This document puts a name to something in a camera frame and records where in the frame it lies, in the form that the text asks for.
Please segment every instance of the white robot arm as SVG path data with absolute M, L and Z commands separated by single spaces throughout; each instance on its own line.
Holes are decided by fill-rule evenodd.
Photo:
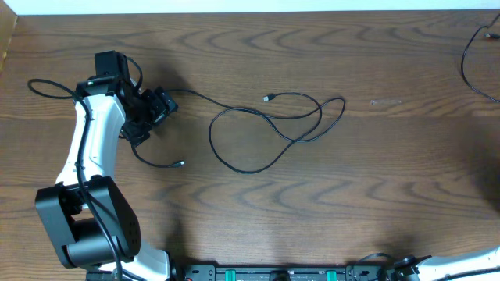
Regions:
M 325 268 L 216 268 L 191 265 L 180 270 L 171 265 L 165 251 L 141 239 L 138 220 L 114 184 L 119 135 L 133 148 L 145 141 L 152 126 L 177 109 L 172 98 L 158 88 L 139 94 L 131 82 L 127 58 L 117 52 L 96 54 L 97 76 L 78 84 L 77 93 L 90 112 L 90 126 L 80 161 L 81 180 L 92 196 L 113 243 L 106 242 L 94 220 L 75 221 L 71 216 L 85 208 L 76 188 L 75 162 L 87 122 L 86 112 L 76 103 L 77 124 L 70 153 L 54 187 L 38 191 L 36 209 L 61 263 L 89 272 L 112 272 L 116 265 L 110 254 L 115 244 L 128 279 L 163 281 L 479 281 L 500 280 L 500 247 L 458 257 L 405 258 L 388 269 L 378 265 Z

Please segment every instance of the cable plug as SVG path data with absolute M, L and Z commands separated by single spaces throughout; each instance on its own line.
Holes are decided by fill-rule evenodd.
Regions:
M 275 94 L 268 94 L 264 98 L 262 98 L 264 101 L 272 101 L 276 97 Z
M 485 33 L 484 36 L 490 39 L 500 39 L 500 35 L 498 34 Z
M 179 161 L 179 162 L 175 162 L 172 164 L 172 168 L 180 168 L 182 166 L 184 166 L 184 161 Z

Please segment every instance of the white plastic housing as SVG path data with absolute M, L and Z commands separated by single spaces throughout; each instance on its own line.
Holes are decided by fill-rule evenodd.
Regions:
M 420 262 L 420 281 L 442 279 L 463 272 L 481 269 L 494 269 L 500 266 L 500 247 L 482 250 L 475 253 L 464 254 L 457 257 L 432 257 Z M 493 281 L 500 280 L 500 272 L 488 273 L 478 276 L 469 276 L 460 281 Z
M 134 256 L 134 261 L 122 262 L 122 267 L 148 281 L 165 281 L 170 277 L 168 254 L 151 247 L 145 240 L 141 240 L 141 250 Z M 115 268 L 116 264 L 111 262 L 101 265 L 99 270 L 112 272 Z
M 83 153 L 83 181 L 88 181 L 93 175 L 114 178 L 118 136 L 125 123 L 125 111 L 115 95 L 96 94 L 84 98 L 84 102 L 91 112 L 92 120 Z M 84 108 L 77 103 L 75 109 L 77 110 L 77 125 L 70 154 L 55 181 L 66 186 L 78 183 L 75 161 L 85 126 Z

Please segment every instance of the wooden table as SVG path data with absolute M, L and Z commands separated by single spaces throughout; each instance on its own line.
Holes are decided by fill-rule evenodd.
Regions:
M 121 141 L 116 182 L 142 236 L 172 256 L 220 264 L 332 264 L 377 251 L 450 255 L 495 246 L 500 105 L 473 93 L 459 75 L 466 42 L 494 16 L 21 17 L 0 78 L 0 276 L 84 277 L 59 264 L 34 209 L 37 189 L 50 187 L 66 160 L 74 107 L 30 93 L 26 82 L 39 77 L 75 87 L 95 73 L 94 53 L 109 49 L 141 65 L 145 87 L 189 87 L 229 105 L 284 115 L 313 106 L 300 98 L 263 104 L 262 96 L 302 91 L 320 101 L 348 101 L 328 135 L 293 146 L 254 176 L 217 161 L 207 133 L 221 108 L 189 94 L 174 95 L 180 111 L 138 149 L 153 162 L 182 158 L 185 168 L 144 165 Z M 470 81 L 492 94 L 500 87 L 499 48 L 480 39 L 467 58 Z M 325 109 L 321 126 L 339 108 Z M 278 125 L 298 136 L 315 121 Z M 262 119 L 242 114 L 222 118 L 213 133 L 220 154 L 241 168 L 266 164 L 286 145 Z

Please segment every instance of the black cable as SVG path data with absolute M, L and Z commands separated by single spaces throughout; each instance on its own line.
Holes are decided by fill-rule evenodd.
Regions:
M 90 122 L 91 122 L 91 114 L 90 111 L 88 110 L 87 105 L 85 105 L 84 100 L 79 97 L 75 92 L 72 90 L 68 89 L 67 87 L 64 87 L 63 85 L 56 83 L 54 81 L 50 80 L 45 80 L 45 79 L 31 79 L 28 81 L 28 88 L 32 90 L 35 94 L 39 94 L 42 97 L 46 98 L 55 98 L 55 99 L 61 99 L 61 97 L 55 97 L 47 94 L 43 94 L 39 91 L 36 91 L 35 89 L 32 88 L 31 84 L 32 83 L 45 83 L 45 84 L 50 84 L 52 86 L 58 87 L 60 89 L 63 89 L 64 91 L 68 92 L 71 94 L 71 98 L 73 98 L 76 102 L 80 103 L 80 105 L 84 108 L 85 111 L 85 125 L 84 125 L 84 131 L 81 135 L 81 141 L 80 141 L 80 146 L 78 147 L 78 153 L 77 153 L 77 160 L 75 161 L 75 167 L 77 168 L 77 180 L 78 180 L 78 188 L 80 189 L 80 192 L 82 196 L 84 197 L 84 201 L 88 206 L 88 209 L 91 211 L 92 215 L 95 218 L 95 221 L 97 222 L 99 229 L 102 232 L 102 235 L 104 235 L 104 238 L 108 242 L 109 247 L 111 248 L 112 256 L 115 260 L 116 263 L 116 278 L 118 280 L 122 279 L 122 264 L 120 260 L 120 256 L 118 254 L 118 250 L 116 249 L 115 244 L 113 243 L 113 239 L 111 235 L 109 234 L 109 231 L 106 229 L 106 226 L 104 225 L 104 222 L 101 219 L 101 216 L 97 213 L 97 210 L 95 209 L 94 204 L 91 201 L 91 195 L 88 193 L 88 190 L 85 190 L 84 187 L 84 182 L 82 180 L 82 158 L 83 158 L 83 153 L 84 153 L 84 147 L 85 143 L 87 141 L 87 135 L 88 135 L 88 130 L 90 127 Z
M 494 101 L 494 102 L 500 102 L 500 100 L 496 99 L 496 98 L 493 98 L 492 96 L 490 96 L 489 94 L 486 94 L 484 93 L 483 91 L 480 91 L 478 90 L 477 88 L 475 88 L 466 78 L 466 74 L 464 73 L 463 71 L 463 62 L 465 61 L 466 59 L 466 55 L 467 55 L 467 51 L 469 51 L 469 46 L 470 44 L 474 41 L 474 38 L 476 37 L 476 35 L 479 33 L 479 31 L 481 31 L 483 28 L 490 28 L 492 27 L 495 22 L 498 20 L 498 18 L 500 18 L 500 14 L 498 14 L 492 21 L 489 25 L 485 25 L 485 26 L 482 26 L 482 27 L 479 27 L 479 29 L 477 29 L 476 33 L 474 33 L 474 35 L 472 36 L 472 38 L 470 38 L 469 40 L 469 43 L 467 43 L 467 46 L 466 48 L 463 50 L 463 54 L 462 54 L 462 62 L 460 63 L 460 74 L 462 75 L 462 79 L 463 79 L 463 82 L 465 82 L 465 84 L 467 86 L 469 86 L 469 88 L 471 88 L 473 91 L 475 91 L 476 93 L 478 94 L 482 94 L 483 96 L 485 96 L 486 98 L 489 98 L 490 100 Z
M 495 272 L 500 272 L 500 267 L 493 268 L 493 269 L 481 269 L 481 270 L 474 270 L 474 271 L 469 271 L 469 272 L 462 272 L 462 273 L 455 274 L 452 276 L 445 276 L 443 278 L 437 279 L 436 281 L 449 281 L 449 280 L 455 280 L 455 279 L 471 277 L 471 276 L 479 276 L 479 275 L 495 273 Z
M 364 257 L 364 258 L 358 260 L 357 262 L 355 262 L 354 265 L 352 265 L 351 270 L 349 270 L 349 275 L 352 276 L 352 278 L 354 279 L 354 281 L 358 281 L 357 278 L 355 277 L 354 273 L 353 273 L 354 272 L 354 266 L 358 265 L 358 264 L 360 264 L 360 263 L 362 263 L 364 261 L 368 261 L 370 259 L 380 258 L 380 257 L 386 258 L 386 259 L 391 260 L 391 261 L 394 261 L 394 258 L 391 255 L 389 255 L 389 254 L 385 254 L 385 253 L 369 254 L 366 257 Z M 371 279 L 370 281 L 377 281 L 378 279 L 379 279 L 379 276 L 377 275 L 377 277 L 375 279 Z
M 128 279 L 131 279 L 133 281 L 146 281 L 146 279 L 140 277 L 140 276 L 136 276 L 135 274 L 133 274 L 132 272 L 126 270 L 126 269 L 123 269 L 123 276 L 127 277 Z
M 235 171 L 236 173 L 242 173 L 242 174 L 255 174 L 255 173 L 260 173 L 266 169 L 268 169 L 270 166 L 272 166 L 274 163 L 276 163 L 276 161 L 278 161 L 278 159 L 285 153 L 285 151 L 287 149 L 290 148 L 290 146 L 292 146 L 293 144 L 295 143 L 306 143 L 306 142 L 311 142 L 311 141 L 315 141 L 317 139 L 319 139 L 320 137 L 322 137 L 325 133 L 327 133 L 329 130 L 331 130 L 331 128 L 333 128 L 337 123 L 338 121 L 340 120 L 340 118 L 342 117 L 342 115 L 344 114 L 344 110 L 345 110 L 345 99 L 344 98 L 332 98 L 332 99 L 329 99 L 328 101 L 325 101 L 323 104 L 319 104 L 318 101 L 316 101 L 316 99 L 308 96 L 307 94 L 302 94 L 302 93 L 297 93 L 297 92 L 285 92 L 285 93 L 279 93 L 279 94 L 269 94 L 267 96 L 264 97 L 264 101 L 271 101 L 273 100 L 274 98 L 276 97 L 279 97 L 281 95 L 297 95 L 297 96 L 302 96 L 302 97 L 305 97 L 305 98 L 308 98 L 309 100 L 311 100 L 312 102 L 314 102 L 316 104 L 316 109 L 312 110 L 311 112 L 307 113 L 307 114 L 304 114 L 304 115 L 300 115 L 300 116 L 271 116 L 271 115 L 267 115 L 267 114 L 264 114 L 258 110 L 255 110 L 253 108 L 236 108 L 236 107 L 232 107 L 232 106 L 229 106 L 229 105 L 225 105 L 225 104 L 222 104 L 218 101 L 215 101 L 211 98 L 208 98 L 206 97 L 205 95 L 203 94 L 199 94 L 198 92 L 196 91 L 193 91 L 193 90 L 189 90 L 189 89 L 170 89 L 170 90 L 167 90 L 167 91 L 182 91 L 182 92 L 188 92 L 188 93 L 191 93 L 191 94 L 194 94 L 200 98 L 203 98 L 207 101 L 210 101 L 218 106 L 221 106 L 221 107 L 224 107 L 224 108 L 227 108 L 226 110 L 222 111 L 221 113 L 219 113 L 217 116 L 215 116 L 213 119 L 212 119 L 212 122 L 210 123 L 210 126 L 209 126 L 209 143 L 210 143 L 210 147 L 213 151 L 213 154 L 217 157 L 217 159 L 222 162 L 227 168 Z M 321 123 L 321 119 L 323 118 L 323 106 L 327 105 L 328 103 L 330 103 L 331 101 L 336 101 L 336 100 L 340 100 L 343 102 L 343 105 L 342 105 L 342 110 L 341 112 L 339 113 L 338 117 L 335 119 L 335 121 L 332 122 L 332 124 L 327 128 L 325 129 L 323 132 L 321 133 L 318 133 L 315 137 L 311 137 L 309 139 L 304 139 L 305 137 L 307 137 L 308 135 L 311 134 L 311 132 L 313 132 L 318 126 L 319 124 Z M 271 119 L 282 119 L 282 120 L 293 120 L 293 119 L 301 119 L 301 118 L 305 118 L 307 116 L 310 116 L 312 115 L 314 112 L 317 112 L 317 111 L 320 111 L 320 116 L 318 118 L 318 120 L 316 121 L 316 124 L 314 126 L 311 127 L 311 129 L 309 129 L 307 132 L 305 132 L 303 135 L 301 135 L 300 137 L 296 138 L 296 139 L 292 139 L 290 137 L 287 137 L 285 136 L 284 134 L 282 134 L 276 127 L 276 125 L 273 123 L 273 121 Z M 226 162 L 225 160 L 223 160 L 219 154 L 217 153 L 214 145 L 213 145 L 213 142 L 212 142 L 212 126 L 214 124 L 214 122 L 219 118 L 221 117 L 222 115 L 224 114 L 227 114 L 228 112 L 231 112 L 231 111 L 239 111 L 239 112 L 245 112 L 245 113 L 249 113 L 249 114 L 252 114 L 252 115 L 255 115 L 255 116 L 259 116 L 259 117 L 262 117 L 264 120 L 267 121 L 267 123 L 271 126 L 271 128 L 273 128 L 273 130 L 278 133 L 278 135 L 282 138 L 284 138 L 285 140 L 289 141 L 290 143 L 283 149 L 283 151 L 281 151 L 281 153 L 268 165 L 264 166 L 263 168 L 261 169 L 257 169 L 257 170 L 253 170 L 253 171 L 245 171 L 245 170 L 242 170 L 242 169 L 238 169 L 238 168 L 235 168 L 234 166 L 232 166 L 231 164 L 229 164 L 228 162 Z
M 49 85 L 52 85 L 52 86 L 55 86 L 55 87 L 58 87 L 60 89 L 63 89 L 64 91 L 68 92 L 68 93 L 73 93 L 72 90 L 68 89 L 67 87 L 64 87 L 63 85 L 59 84 L 59 83 L 56 83 L 54 81 L 50 81 L 50 80 L 45 80 L 45 79 L 30 79 L 28 81 L 28 89 L 30 89 L 32 92 L 34 92 L 35 94 L 38 94 L 44 98 L 54 98 L 54 99 L 70 99 L 70 98 L 73 98 L 72 95 L 69 95 L 69 96 L 53 96 L 53 95 L 50 95 L 50 94 L 44 94 L 40 91 L 37 91 L 35 88 L 33 88 L 33 83 L 45 83 L 45 84 L 49 84 Z
M 133 145 L 131 145 L 132 147 L 132 152 L 134 153 L 135 155 L 135 158 L 139 159 L 139 161 L 145 163 L 145 164 L 148 164 L 150 166 L 153 166 L 155 168 L 179 168 L 179 167 L 182 167 L 184 165 L 184 161 L 178 161 L 178 162 L 175 162 L 171 165 L 157 165 L 157 164 L 153 164 L 151 162 L 148 162 L 146 160 L 144 160 L 141 156 L 139 156 L 138 152 L 135 150 L 135 147 Z

